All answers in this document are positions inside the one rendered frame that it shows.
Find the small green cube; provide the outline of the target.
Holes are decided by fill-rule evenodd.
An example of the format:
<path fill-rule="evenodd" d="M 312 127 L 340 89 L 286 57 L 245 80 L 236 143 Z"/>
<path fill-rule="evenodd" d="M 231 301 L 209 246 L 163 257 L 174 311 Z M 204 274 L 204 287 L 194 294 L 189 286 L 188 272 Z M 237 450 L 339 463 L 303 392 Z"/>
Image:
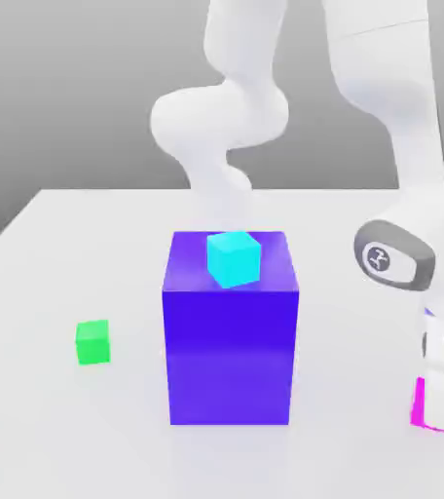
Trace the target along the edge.
<path fill-rule="evenodd" d="M 109 363 L 111 358 L 109 322 L 97 320 L 78 323 L 75 344 L 79 365 Z"/>

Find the small magenta cube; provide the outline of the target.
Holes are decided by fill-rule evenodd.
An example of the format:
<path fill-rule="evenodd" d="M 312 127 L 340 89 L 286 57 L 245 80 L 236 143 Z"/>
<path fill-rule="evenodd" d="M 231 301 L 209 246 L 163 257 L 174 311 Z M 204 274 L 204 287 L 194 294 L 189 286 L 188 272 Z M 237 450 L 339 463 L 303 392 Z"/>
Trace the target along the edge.
<path fill-rule="evenodd" d="M 410 424 L 432 432 L 444 433 L 442 391 L 432 386 L 423 376 L 418 376 L 415 382 Z"/>

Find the large blue box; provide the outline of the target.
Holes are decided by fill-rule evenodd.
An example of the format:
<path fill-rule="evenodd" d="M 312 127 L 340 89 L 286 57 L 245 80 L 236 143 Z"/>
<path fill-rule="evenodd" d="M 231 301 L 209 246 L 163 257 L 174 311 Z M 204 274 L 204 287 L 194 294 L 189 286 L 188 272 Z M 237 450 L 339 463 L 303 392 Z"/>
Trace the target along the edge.
<path fill-rule="evenodd" d="M 299 286 L 286 237 L 255 232 L 261 278 L 223 289 L 206 269 L 205 231 L 176 231 L 162 289 L 173 425 L 289 421 Z"/>

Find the small cyan cube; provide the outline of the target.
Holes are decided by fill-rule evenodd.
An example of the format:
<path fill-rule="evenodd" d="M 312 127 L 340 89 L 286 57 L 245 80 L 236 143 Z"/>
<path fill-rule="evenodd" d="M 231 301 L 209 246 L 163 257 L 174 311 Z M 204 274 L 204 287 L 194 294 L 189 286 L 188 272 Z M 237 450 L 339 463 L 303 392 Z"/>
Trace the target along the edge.
<path fill-rule="evenodd" d="M 262 247 L 246 232 L 223 232 L 206 238 L 206 267 L 222 288 L 258 282 Z"/>

